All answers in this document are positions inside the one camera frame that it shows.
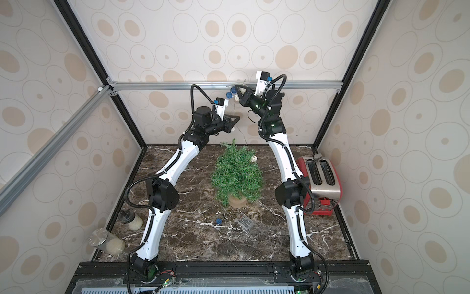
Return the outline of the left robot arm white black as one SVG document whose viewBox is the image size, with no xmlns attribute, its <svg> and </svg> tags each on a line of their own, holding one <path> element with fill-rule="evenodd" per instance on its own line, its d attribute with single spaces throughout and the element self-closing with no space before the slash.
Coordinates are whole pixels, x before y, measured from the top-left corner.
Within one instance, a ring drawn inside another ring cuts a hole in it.
<svg viewBox="0 0 470 294">
<path fill-rule="evenodd" d="M 128 253 L 129 270 L 134 270 L 145 282 L 151 282 L 157 275 L 156 261 L 159 243 L 164 226 L 180 200 L 176 183 L 182 172 L 209 142 L 209 137 L 221 131 L 229 133 L 240 117 L 225 115 L 227 103 L 221 98 L 209 100 L 210 107 L 195 108 L 194 90 L 197 89 L 206 99 L 210 97 L 196 84 L 190 87 L 192 120 L 178 140 L 177 152 L 155 175 L 142 178 L 129 185 L 124 193 L 126 203 L 133 208 L 148 210 L 148 220 L 141 243 Z M 132 187 L 144 182 L 149 203 L 137 205 L 129 199 Z"/>
</svg>

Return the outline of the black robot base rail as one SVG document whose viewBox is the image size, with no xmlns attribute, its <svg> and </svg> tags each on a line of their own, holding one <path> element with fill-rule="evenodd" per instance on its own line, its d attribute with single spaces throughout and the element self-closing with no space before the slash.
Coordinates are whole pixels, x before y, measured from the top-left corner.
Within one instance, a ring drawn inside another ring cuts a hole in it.
<svg viewBox="0 0 470 294">
<path fill-rule="evenodd" d="M 68 294 L 379 294 L 369 262 L 318 263 L 295 279 L 284 262 L 159 262 L 149 281 L 125 262 L 81 263 Z"/>
</svg>

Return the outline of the small green christmas tree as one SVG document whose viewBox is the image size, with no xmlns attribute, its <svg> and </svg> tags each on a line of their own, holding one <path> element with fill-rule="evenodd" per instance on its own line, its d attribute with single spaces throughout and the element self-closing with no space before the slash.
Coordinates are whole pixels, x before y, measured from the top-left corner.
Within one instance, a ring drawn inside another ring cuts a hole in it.
<svg viewBox="0 0 470 294">
<path fill-rule="evenodd" d="M 224 206 L 229 206 L 229 198 L 246 198 L 249 203 L 261 198 L 263 175 L 257 162 L 252 158 L 255 152 L 246 146 L 237 146 L 235 142 L 223 142 L 225 148 L 218 157 L 211 183 L 216 188 L 216 199 Z"/>
</svg>

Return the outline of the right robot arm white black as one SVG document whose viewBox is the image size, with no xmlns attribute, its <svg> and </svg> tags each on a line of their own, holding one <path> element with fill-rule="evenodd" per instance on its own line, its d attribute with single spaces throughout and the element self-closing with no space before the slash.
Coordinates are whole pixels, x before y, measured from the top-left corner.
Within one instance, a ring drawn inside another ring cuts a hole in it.
<svg viewBox="0 0 470 294">
<path fill-rule="evenodd" d="M 317 288 L 322 291 L 326 289 L 329 282 L 328 265 L 325 258 L 308 244 L 304 224 L 304 214 L 312 211 L 305 209 L 303 202 L 307 196 L 313 200 L 314 194 L 310 190 L 309 179 L 302 176 L 294 160 L 286 128 L 280 116 L 284 97 L 282 89 L 287 76 L 281 74 L 274 78 L 269 72 L 258 71 L 256 79 L 256 88 L 235 85 L 235 90 L 239 103 L 259 116 L 258 134 L 268 142 L 279 166 L 282 183 L 276 188 L 275 197 L 286 216 L 290 236 L 291 274 L 293 279 L 301 281 L 310 273 L 320 277 L 321 274 L 315 269 L 314 260 L 315 256 L 319 257 L 324 267 L 325 277 L 320 279 Z"/>
</svg>

